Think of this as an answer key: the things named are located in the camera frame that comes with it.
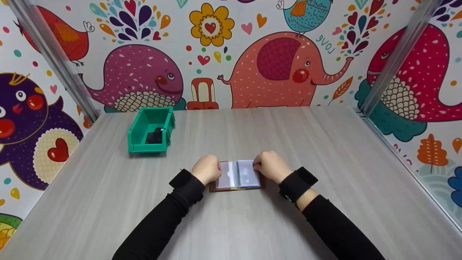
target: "wallpaper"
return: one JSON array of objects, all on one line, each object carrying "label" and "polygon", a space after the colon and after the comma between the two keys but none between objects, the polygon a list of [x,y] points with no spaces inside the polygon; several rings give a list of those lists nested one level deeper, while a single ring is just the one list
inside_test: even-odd
[{"label": "wallpaper", "polygon": [[[461,5],[460,0],[443,1],[371,119],[462,227]],[[383,68],[381,57],[402,34],[403,29],[396,30],[374,55],[355,95],[358,105]]]},{"label": "wallpaper", "polygon": [[0,3],[0,250],[90,128]]},{"label": "wallpaper", "polygon": [[416,7],[402,0],[32,2],[106,112],[356,106],[375,52]]}]

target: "cartoon eye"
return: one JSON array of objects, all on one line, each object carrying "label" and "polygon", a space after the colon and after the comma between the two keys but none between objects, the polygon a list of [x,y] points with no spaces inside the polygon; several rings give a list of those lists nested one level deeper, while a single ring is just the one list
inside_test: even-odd
[{"label": "cartoon eye", "polygon": [[16,98],[19,101],[24,101],[24,100],[26,100],[26,93],[24,93],[24,91],[22,91],[22,90],[19,90],[18,92],[16,92]]}]

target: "green plastic bin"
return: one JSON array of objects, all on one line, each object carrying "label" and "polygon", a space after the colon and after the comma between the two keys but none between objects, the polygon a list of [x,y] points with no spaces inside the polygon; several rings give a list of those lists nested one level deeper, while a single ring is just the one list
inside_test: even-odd
[{"label": "green plastic bin", "polygon": [[[149,133],[162,128],[162,143],[146,143]],[[165,153],[175,128],[173,107],[144,107],[128,130],[129,153]]]}]

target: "elephant ear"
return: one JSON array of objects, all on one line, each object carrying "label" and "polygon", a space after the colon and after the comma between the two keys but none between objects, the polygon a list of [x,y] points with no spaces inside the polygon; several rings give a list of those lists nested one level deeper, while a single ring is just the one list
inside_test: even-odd
[{"label": "elephant ear", "polygon": [[288,80],[292,62],[301,43],[294,38],[278,38],[267,42],[258,53],[257,67],[268,80]]}]

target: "red bird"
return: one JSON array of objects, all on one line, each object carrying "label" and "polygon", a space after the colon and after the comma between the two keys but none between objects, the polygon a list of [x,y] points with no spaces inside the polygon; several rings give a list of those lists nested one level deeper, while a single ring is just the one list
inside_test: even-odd
[{"label": "red bird", "polygon": [[[41,6],[37,6],[37,8],[66,53],[67,58],[77,65],[77,67],[80,65],[83,66],[84,63],[79,60],[84,58],[88,53],[88,33],[93,32],[95,27],[92,26],[90,22],[84,21],[85,32],[77,31],[49,10]],[[21,34],[26,37],[32,47],[40,52],[30,35],[26,32],[26,30],[24,30],[23,26],[20,23],[16,25],[19,27]]]}]

